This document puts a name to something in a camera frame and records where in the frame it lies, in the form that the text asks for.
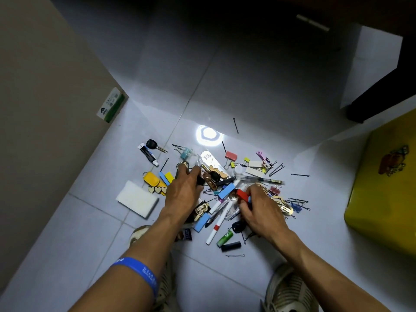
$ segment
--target yellow container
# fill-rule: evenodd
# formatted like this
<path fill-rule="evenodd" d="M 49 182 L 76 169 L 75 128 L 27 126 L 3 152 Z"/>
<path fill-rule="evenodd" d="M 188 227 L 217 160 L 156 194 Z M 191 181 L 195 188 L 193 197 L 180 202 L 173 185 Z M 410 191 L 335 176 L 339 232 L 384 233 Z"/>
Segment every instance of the yellow container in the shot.
<path fill-rule="evenodd" d="M 416 257 L 416 110 L 371 133 L 344 219 L 370 239 Z"/>

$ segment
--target sneaker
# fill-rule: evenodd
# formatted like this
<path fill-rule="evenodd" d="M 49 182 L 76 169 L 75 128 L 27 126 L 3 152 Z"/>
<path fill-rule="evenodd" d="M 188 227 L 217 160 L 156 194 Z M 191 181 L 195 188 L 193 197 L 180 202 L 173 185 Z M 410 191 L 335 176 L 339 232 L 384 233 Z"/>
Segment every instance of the sneaker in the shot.
<path fill-rule="evenodd" d="M 130 246 L 145 234 L 150 225 L 144 225 L 133 231 L 130 236 Z M 173 271 L 172 255 L 169 254 L 165 270 L 159 284 L 159 291 L 150 311 L 154 312 L 180 312 L 176 300 L 175 274 Z"/>
<path fill-rule="evenodd" d="M 318 312 L 319 309 L 315 296 L 289 264 L 276 269 L 261 304 L 265 312 Z"/>

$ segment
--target blue wristband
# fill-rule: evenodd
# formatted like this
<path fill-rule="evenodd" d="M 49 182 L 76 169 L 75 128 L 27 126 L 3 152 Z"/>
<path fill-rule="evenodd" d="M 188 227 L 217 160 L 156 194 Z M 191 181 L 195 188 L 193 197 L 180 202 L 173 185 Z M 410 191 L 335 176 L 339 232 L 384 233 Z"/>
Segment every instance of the blue wristband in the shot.
<path fill-rule="evenodd" d="M 112 266 L 115 265 L 124 265 L 128 268 L 134 270 L 136 273 L 138 273 L 145 282 L 147 282 L 153 290 L 153 294 L 155 298 L 157 298 L 158 293 L 158 284 L 155 275 L 152 273 L 152 271 L 144 265 L 142 262 L 139 262 L 138 260 L 135 260 L 131 257 L 123 257 L 118 259 Z"/>

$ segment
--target green lip balm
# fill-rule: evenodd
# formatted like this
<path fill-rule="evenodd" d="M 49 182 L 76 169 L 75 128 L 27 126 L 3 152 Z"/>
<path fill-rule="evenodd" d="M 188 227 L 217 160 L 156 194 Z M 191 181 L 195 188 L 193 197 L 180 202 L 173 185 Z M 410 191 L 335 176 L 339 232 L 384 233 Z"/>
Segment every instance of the green lip balm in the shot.
<path fill-rule="evenodd" d="M 233 236 L 233 232 L 231 230 L 228 230 L 228 232 L 217 242 L 217 246 L 221 247 L 226 243 L 231 237 Z"/>

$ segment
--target forearm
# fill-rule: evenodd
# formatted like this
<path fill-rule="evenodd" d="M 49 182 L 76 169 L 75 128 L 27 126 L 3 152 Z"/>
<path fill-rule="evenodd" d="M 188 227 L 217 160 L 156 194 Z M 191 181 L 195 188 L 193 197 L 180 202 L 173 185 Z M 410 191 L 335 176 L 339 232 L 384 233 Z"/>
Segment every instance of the forearm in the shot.
<path fill-rule="evenodd" d="M 162 210 L 158 220 L 121 256 L 132 257 L 146 265 L 159 280 L 182 219 Z M 149 311 L 153 293 L 143 278 L 128 267 L 110 267 L 72 307 L 84 311 Z"/>
<path fill-rule="evenodd" d="M 324 311 L 388 311 L 379 301 L 307 248 L 294 232 L 290 231 L 285 239 L 275 237 L 274 245 L 303 278 Z"/>

